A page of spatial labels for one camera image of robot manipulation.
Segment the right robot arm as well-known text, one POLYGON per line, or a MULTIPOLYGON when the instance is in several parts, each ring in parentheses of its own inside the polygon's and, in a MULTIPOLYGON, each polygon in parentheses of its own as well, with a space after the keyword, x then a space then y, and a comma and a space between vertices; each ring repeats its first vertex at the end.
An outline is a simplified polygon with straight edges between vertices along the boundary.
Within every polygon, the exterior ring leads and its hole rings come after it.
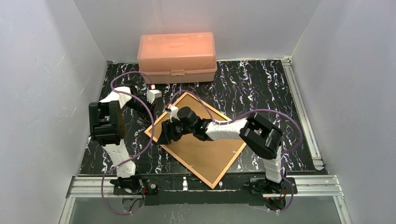
POLYGON ((266 181, 280 184, 285 171, 281 165, 282 130, 256 112, 231 121, 199 117, 191 108, 170 105, 165 110, 170 118, 161 123, 157 143, 169 145, 192 134, 200 141, 222 139, 243 140, 259 157, 264 159, 266 181))

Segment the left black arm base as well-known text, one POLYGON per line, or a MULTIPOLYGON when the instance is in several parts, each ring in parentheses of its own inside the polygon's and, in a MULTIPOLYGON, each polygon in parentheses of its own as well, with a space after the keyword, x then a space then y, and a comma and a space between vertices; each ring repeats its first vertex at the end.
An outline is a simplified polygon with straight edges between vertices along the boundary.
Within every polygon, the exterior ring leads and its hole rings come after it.
POLYGON ((157 195, 159 191, 159 181, 156 178, 118 177, 110 180, 110 183, 114 186, 114 195, 157 195))

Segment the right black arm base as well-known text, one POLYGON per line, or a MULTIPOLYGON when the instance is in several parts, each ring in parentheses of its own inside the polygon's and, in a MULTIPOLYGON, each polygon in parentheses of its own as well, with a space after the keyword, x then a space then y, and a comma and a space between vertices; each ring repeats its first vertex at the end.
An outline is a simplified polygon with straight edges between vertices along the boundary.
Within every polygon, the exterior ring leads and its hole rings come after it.
POLYGON ((297 193, 297 184, 294 178, 286 177, 286 180, 281 180, 280 183, 272 182, 266 178, 250 178, 248 191, 252 194, 291 194, 292 191, 297 193))

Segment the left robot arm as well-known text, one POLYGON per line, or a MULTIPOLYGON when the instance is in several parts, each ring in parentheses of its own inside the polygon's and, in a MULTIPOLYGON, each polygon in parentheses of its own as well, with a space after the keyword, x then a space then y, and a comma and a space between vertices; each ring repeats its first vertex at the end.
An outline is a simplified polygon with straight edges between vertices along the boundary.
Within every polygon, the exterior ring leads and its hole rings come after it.
POLYGON ((88 106, 90 137, 109 154, 120 178, 137 174, 135 163, 127 161, 130 156, 124 142, 126 126, 122 108, 127 106, 149 119, 153 116, 155 100, 162 96, 154 85, 150 86, 146 96, 134 98, 133 94, 132 86, 116 87, 107 97, 88 106))

